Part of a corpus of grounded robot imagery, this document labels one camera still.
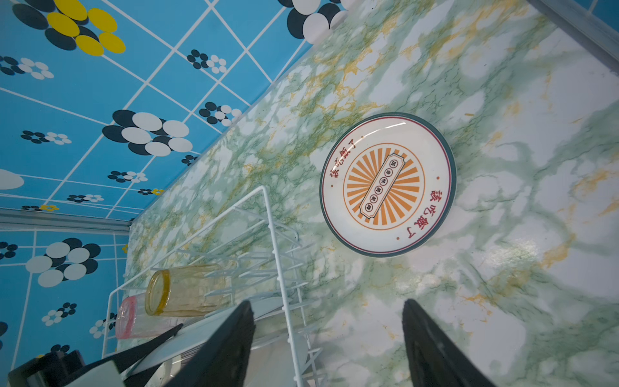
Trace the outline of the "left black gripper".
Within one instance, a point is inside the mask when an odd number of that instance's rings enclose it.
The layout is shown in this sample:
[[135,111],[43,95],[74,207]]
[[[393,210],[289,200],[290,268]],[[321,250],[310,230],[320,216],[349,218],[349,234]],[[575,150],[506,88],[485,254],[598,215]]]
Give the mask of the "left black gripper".
[[183,323],[134,348],[85,364],[79,351],[50,352],[34,358],[8,374],[9,386],[121,386],[121,372],[141,361],[170,340]]

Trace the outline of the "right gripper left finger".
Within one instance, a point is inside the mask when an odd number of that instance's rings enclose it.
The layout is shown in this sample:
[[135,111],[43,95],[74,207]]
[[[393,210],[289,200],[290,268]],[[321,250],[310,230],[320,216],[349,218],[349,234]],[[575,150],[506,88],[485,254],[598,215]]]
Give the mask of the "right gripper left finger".
[[256,330],[249,301],[242,302],[168,386],[242,386]]

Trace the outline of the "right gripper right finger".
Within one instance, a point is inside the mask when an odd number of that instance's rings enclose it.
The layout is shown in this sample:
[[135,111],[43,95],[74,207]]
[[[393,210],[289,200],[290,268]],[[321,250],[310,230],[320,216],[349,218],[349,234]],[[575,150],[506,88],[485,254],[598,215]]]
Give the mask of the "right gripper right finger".
[[494,387],[413,299],[404,303],[402,329],[414,386]]

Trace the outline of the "white wire dish rack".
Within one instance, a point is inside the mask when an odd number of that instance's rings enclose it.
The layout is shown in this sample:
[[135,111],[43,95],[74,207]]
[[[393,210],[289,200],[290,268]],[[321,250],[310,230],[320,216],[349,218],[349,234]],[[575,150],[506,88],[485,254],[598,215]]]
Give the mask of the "white wire dish rack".
[[[281,297],[281,311],[254,318],[256,330],[242,386],[324,386],[327,379],[317,367],[322,348],[312,345],[310,336],[314,328],[306,321],[305,307],[311,300],[301,294],[305,282],[299,271],[306,265],[301,250],[298,233],[274,219],[267,190],[261,186],[169,251],[160,253],[122,284],[120,290],[124,299],[146,294],[148,283],[158,270],[218,264],[228,281],[222,293],[230,297],[230,305],[204,316],[174,318],[188,326],[250,299]],[[118,340],[115,336],[119,350],[105,352],[101,359],[156,337]],[[121,372],[121,385],[168,386],[203,345],[129,376],[138,361]]]

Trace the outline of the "green rimmed white plate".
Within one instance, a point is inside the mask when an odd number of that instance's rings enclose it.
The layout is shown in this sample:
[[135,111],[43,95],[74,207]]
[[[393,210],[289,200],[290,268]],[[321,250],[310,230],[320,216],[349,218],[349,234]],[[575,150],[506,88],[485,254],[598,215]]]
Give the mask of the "green rimmed white plate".
[[[281,297],[254,298],[250,299],[250,303],[255,319],[266,316],[266,314],[273,311],[281,311],[283,307]],[[134,366],[128,375],[132,376],[138,372],[150,369],[153,366],[158,366],[175,356],[206,343],[235,309],[236,307],[227,308],[217,314],[213,314],[198,322],[182,327],[182,329],[177,332],[177,335],[167,340]]]

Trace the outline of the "orange sunburst plate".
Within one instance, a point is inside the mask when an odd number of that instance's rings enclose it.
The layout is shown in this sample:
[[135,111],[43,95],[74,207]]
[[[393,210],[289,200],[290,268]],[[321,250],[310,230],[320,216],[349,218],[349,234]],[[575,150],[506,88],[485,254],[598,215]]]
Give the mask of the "orange sunburst plate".
[[457,188],[442,133],[412,114],[376,114],[353,125],[327,154],[319,201],[347,248],[388,258],[421,247],[445,222]]

